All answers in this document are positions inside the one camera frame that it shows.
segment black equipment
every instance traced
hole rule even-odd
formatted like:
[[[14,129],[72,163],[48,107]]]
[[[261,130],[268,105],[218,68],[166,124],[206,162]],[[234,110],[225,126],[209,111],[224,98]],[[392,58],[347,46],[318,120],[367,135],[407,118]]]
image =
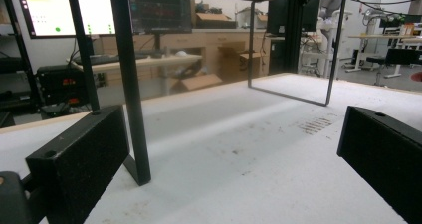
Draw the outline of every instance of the black equipment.
[[[348,107],[337,151],[408,223],[422,223],[422,132]]]
[[[128,154],[122,106],[88,114],[26,158],[23,180],[0,172],[0,223],[84,223]]]
[[[82,106],[89,102],[84,73],[76,68],[67,65],[40,67],[37,77],[45,105]]]

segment black shelving unit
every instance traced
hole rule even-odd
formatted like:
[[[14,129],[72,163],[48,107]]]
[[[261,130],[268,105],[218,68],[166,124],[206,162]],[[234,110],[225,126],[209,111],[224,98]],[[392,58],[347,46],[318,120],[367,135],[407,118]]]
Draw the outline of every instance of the black shelving unit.
[[[9,39],[10,42],[14,42],[16,44],[16,49],[19,50],[20,57],[7,57],[3,55],[0,58],[0,76],[22,72],[26,76],[30,91],[2,91],[0,88],[0,111],[14,111],[17,109],[36,111],[41,105],[37,82],[32,71],[13,2],[12,0],[4,0],[4,4],[7,9],[7,16],[10,20],[10,24],[7,24],[7,26],[10,25],[13,32],[0,36],[0,39]]]

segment wooden cabinet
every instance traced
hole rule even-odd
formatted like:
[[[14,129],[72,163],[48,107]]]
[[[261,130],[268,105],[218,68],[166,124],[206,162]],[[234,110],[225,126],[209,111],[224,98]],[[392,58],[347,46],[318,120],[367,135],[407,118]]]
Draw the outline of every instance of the wooden cabinet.
[[[249,49],[249,30],[199,30],[191,34],[167,34],[161,36],[160,42],[162,48],[167,47],[171,52],[186,50],[188,53],[201,55],[202,65],[206,67],[208,73],[228,77],[230,76],[229,74],[221,74],[223,72],[221,69],[223,54],[219,51],[218,47],[241,42],[244,44],[242,50],[247,51]],[[154,39],[151,35],[133,36],[133,44],[136,50],[151,50],[154,47]],[[95,46],[97,53],[117,54],[115,37],[103,37],[100,41],[96,42]],[[270,54],[270,41],[269,39],[264,39],[264,32],[256,32],[254,34],[254,51],[262,56],[259,62],[259,76],[266,76],[269,70],[268,54]],[[138,72],[142,73],[142,75],[138,76],[140,80],[153,79],[159,76],[157,69]],[[237,74],[233,74],[233,76],[237,78],[241,77]],[[110,85],[118,83],[118,74],[112,74],[109,77],[112,77],[109,82]]]

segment black metal post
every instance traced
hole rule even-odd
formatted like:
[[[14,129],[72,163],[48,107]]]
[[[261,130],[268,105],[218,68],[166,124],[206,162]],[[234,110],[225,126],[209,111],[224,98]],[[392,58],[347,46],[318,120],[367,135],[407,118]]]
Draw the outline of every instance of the black metal post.
[[[81,9],[78,0],[69,0],[71,6],[72,18],[74,20],[75,32],[81,55],[81,61],[84,68],[85,83],[87,85],[88,97],[90,99],[91,109],[93,111],[100,109],[99,98],[97,96],[96,83],[94,82],[93,68],[91,67],[90,48],[87,44],[84,23],[81,16]]]
[[[344,8],[345,8],[345,0],[341,0],[340,16],[338,18],[337,34],[335,37],[336,43],[334,47],[334,54],[332,57],[331,72],[329,74],[328,91],[326,92],[326,101],[325,101],[326,106],[329,104],[329,100],[331,99],[332,83],[334,82],[335,67],[337,65],[338,47],[341,40],[341,29],[342,29],[342,20],[344,17]]]
[[[161,36],[158,33],[154,34],[154,48],[155,52],[159,52],[161,49]]]
[[[146,147],[142,105],[137,80],[136,60],[134,55],[133,35],[128,0],[111,0],[117,39],[120,69],[126,98],[134,160],[129,157],[124,162],[127,170],[143,185],[151,180],[148,150]]]
[[[286,24],[285,41],[288,46],[285,47],[285,60],[283,72],[297,73],[301,46],[302,34],[302,11],[303,0],[288,0],[288,23]]]
[[[249,60],[248,60],[248,87],[252,86],[252,64],[254,59],[254,29],[255,29],[255,1],[251,3],[251,18],[249,21]]]
[[[16,16],[15,8],[13,7],[13,1],[7,0],[5,1],[7,13],[9,14],[9,17],[11,18],[11,25],[13,28],[13,33],[15,36],[15,41],[18,45],[19,53],[21,55],[21,59],[23,60],[23,63],[25,64],[25,74],[28,78],[28,83],[31,88],[31,99],[35,99],[36,101],[36,107],[41,106],[41,97],[38,92],[37,87],[37,81],[35,80],[34,72],[32,71],[31,62],[29,60],[28,52],[25,46],[24,39],[22,37],[22,32],[19,27],[19,24],[17,23],[18,17]]]

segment white table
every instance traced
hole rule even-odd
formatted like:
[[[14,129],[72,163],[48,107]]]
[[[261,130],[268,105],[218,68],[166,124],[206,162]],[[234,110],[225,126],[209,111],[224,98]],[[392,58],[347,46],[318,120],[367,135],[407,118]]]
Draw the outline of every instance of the white table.
[[[414,36],[409,35],[358,35],[358,36],[348,36],[349,38],[358,38],[360,39],[360,46],[359,50],[357,52],[356,57],[356,63],[354,65],[353,69],[346,70],[346,72],[357,72],[360,71],[361,68],[359,67],[360,61],[365,60],[367,57],[376,56],[375,53],[362,53],[360,50],[363,47],[363,43],[367,39],[406,39],[406,38],[413,38]],[[399,74],[400,71],[400,65],[396,65],[396,68],[394,70],[394,73],[391,75],[385,75],[384,78],[393,78],[393,77],[399,77],[401,74]]]
[[[318,84],[254,80],[310,99]],[[122,167],[86,223],[405,223],[336,151],[347,106],[422,130],[420,94],[334,81],[324,108],[240,82],[142,104],[152,180],[138,187]],[[24,158],[79,118],[0,129],[1,170],[27,175]]]
[[[138,59],[136,60],[136,66],[138,68],[151,68],[151,67],[161,67],[162,68],[162,76],[161,79],[161,86],[162,86],[162,93],[164,95],[170,94],[170,86],[167,81],[168,77],[168,70],[167,68],[170,66],[179,66],[185,64],[193,64],[202,59],[202,56],[199,55],[191,55],[187,54],[186,56],[174,56],[171,55],[169,57],[163,56],[162,58],[145,58],[145,59]],[[82,65],[78,65],[75,62],[72,62],[72,65],[76,67],[78,70],[83,71],[84,67]],[[93,73],[108,73],[108,72],[115,72],[120,71],[120,62],[117,63],[107,63],[103,65],[94,65],[92,66]],[[116,88],[109,88],[105,87],[102,90],[110,90],[113,92]]]
[[[178,57],[178,56],[170,56],[162,58],[145,58],[145,59],[138,59],[136,60],[136,66],[137,67],[143,67],[143,68],[149,68],[149,67],[167,67],[167,66],[174,66],[174,65],[180,65],[180,64],[188,64],[188,63],[195,63],[202,59],[202,56],[199,55],[191,55],[188,54],[186,56]],[[73,65],[83,71],[84,68],[82,65],[78,65],[76,63],[73,63]],[[103,65],[95,65],[92,66],[93,73],[106,73],[110,71],[119,71],[120,70],[120,63],[108,63]]]

